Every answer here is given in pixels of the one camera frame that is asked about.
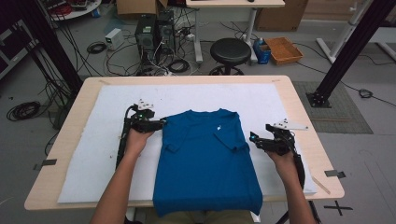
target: black cross mark on floor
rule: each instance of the black cross mark on floor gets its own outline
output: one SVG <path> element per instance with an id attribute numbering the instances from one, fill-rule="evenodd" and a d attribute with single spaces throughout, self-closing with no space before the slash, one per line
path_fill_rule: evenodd
<path id="1" fill-rule="evenodd" d="M 353 210 L 353 208 L 351 207 L 340 206 L 337 201 L 335 201 L 335 206 L 324 205 L 324 208 L 337 209 L 340 216 L 343 215 L 343 212 L 341 210 Z"/>

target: blue t-shirt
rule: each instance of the blue t-shirt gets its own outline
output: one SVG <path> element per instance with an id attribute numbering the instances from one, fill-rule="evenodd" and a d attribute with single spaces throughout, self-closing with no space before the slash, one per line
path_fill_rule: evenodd
<path id="1" fill-rule="evenodd" d="M 239 115 L 186 111 L 166 118 L 155 180 L 154 207 L 176 211 L 262 207 L 262 191 Z"/>

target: round stool seat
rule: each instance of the round stool seat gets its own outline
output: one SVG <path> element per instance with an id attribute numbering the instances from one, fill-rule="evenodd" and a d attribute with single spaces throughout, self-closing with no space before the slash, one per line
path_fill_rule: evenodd
<path id="1" fill-rule="evenodd" d="M 210 48 L 210 54 L 218 63 L 236 66 L 248 61 L 251 55 L 250 46 L 236 38 L 222 38 Z"/>

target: black stool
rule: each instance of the black stool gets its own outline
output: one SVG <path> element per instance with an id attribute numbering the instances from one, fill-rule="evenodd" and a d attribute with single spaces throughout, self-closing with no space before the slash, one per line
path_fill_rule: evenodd
<path id="1" fill-rule="evenodd" d="M 210 76 L 230 75 L 231 70 L 235 70 L 234 75 L 244 75 L 235 66 L 248 61 L 251 55 L 250 46 L 243 40 L 236 38 L 223 38 L 216 41 L 210 48 L 210 54 L 218 63 L 223 65 L 215 67 L 209 72 Z"/>

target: orange basket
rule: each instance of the orange basket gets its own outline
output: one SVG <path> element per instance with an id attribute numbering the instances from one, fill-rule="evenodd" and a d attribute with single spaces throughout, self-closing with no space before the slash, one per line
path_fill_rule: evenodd
<path id="1" fill-rule="evenodd" d="M 276 65 L 295 63 L 304 56 L 286 37 L 269 38 L 264 41 L 270 47 Z"/>

